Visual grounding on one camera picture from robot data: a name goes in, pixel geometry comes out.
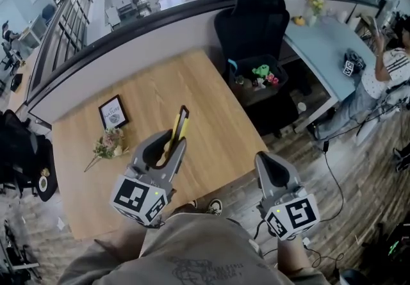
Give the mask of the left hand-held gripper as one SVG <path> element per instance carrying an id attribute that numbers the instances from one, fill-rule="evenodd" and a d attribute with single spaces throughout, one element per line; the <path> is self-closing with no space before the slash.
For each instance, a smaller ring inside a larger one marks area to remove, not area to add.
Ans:
<path id="1" fill-rule="evenodd" d="M 179 172 L 187 141 L 182 137 L 158 165 L 171 137 L 172 130 L 168 129 L 141 142 L 134 151 L 131 165 L 118 176 L 111 193 L 110 205 L 142 226 L 153 226 L 175 193 L 172 181 Z"/>

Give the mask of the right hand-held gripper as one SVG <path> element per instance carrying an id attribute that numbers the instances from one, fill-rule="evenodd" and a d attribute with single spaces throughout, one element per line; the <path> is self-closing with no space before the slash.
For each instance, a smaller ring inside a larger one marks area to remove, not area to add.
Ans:
<path id="1" fill-rule="evenodd" d="M 258 210 L 272 236 L 281 241 L 292 240 L 321 221 L 315 196 L 308 194 L 303 186 L 275 197 L 276 190 L 288 190 L 293 183 L 298 183 L 299 174 L 294 165 L 263 151 L 256 154 L 254 162 L 264 196 Z"/>

